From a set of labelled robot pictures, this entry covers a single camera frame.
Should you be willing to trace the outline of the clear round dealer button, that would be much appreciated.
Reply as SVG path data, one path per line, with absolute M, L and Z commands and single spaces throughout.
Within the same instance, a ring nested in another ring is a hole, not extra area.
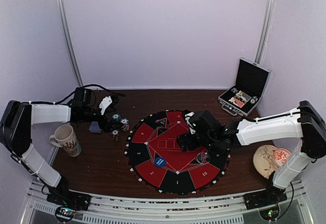
M 208 152 L 201 152 L 196 157 L 196 161 L 202 165 L 209 163 L 210 159 L 211 158 Z

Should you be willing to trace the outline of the blue cream poker chip stack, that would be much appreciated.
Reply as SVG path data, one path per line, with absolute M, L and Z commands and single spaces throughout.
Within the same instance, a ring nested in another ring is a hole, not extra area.
M 123 118 L 120 121 L 121 123 L 121 130 L 128 131 L 129 130 L 129 120 L 127 118 Z

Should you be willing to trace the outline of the black triangular all-in marker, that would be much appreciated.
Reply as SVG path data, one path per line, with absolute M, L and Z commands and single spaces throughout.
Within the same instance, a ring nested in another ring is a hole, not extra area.
M 163 118 L 155 121 L 158 126 L 166 127 L 168 123 L 168 118 Z

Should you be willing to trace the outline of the blue small blind button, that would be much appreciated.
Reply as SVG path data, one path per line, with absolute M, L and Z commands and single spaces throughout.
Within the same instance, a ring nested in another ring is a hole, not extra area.
M 164 167 L 166 165 L 166 160 L 162 157 L 155 158 L 154 165 L 156 167 Z

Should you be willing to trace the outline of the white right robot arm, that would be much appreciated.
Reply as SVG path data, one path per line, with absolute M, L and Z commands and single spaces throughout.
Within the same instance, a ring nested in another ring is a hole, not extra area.
M 212 151 L 228 151 L 234 145 L 248 146 L 282 138 L 301 140 L 286 163 L 271 174 L 267 188 L 262 191 L 261 200 L 268 205 L 278 199 L 314 159 L 325 156 L 325 121 L 306 100 L 281 114 L 254 119 L 243 117 L 224 125 L 207 110 L 196 113 L 184 110 L 182 117 L 189 126 L 187 133 L 176 138 L 182 152 L 201 146 Z

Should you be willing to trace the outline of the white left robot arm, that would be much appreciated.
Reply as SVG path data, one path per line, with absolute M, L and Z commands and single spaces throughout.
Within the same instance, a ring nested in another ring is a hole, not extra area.
M 98 106 L 91 106 L 94 92 L 90 86 L 76 88 L 63 100 L 58 102 L 29 101 L 8 102 L 1 119 L 1 143 L 11 156 L 29 173 L 38 177 L 53 197 L 63 206 L 73 202 L 73 194 L 69 191 L 68 181 L 37 151 L 33 144 L 32 126 L 37 124 L 97 122 L 99 128 L 111 132 L 121 125 L 107 117 L 107 113 L 115 111 L 122 94 L 109 92 Z

